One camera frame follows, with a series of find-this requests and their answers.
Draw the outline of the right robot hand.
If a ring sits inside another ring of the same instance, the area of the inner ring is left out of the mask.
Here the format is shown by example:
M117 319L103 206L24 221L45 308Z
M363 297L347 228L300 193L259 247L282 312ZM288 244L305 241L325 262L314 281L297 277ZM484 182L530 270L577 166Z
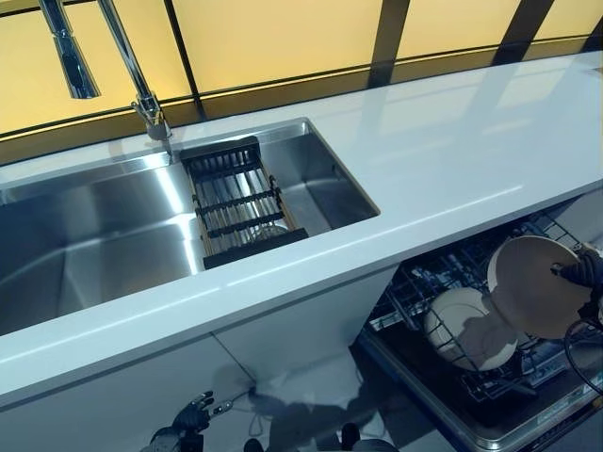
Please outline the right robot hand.
M570 283L598 289L602 287L602 256L596 249L583 245L574 264L555 263L550 271Z

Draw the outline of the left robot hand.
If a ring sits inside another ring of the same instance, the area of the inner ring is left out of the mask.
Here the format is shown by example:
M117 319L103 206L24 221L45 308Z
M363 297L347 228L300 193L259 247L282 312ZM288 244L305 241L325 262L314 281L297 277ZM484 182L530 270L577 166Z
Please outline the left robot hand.
M216 404L213 391L203 392L178 412L171 426L180 432L201 432L209 427L211 420L230 411L233 405L232 400Z

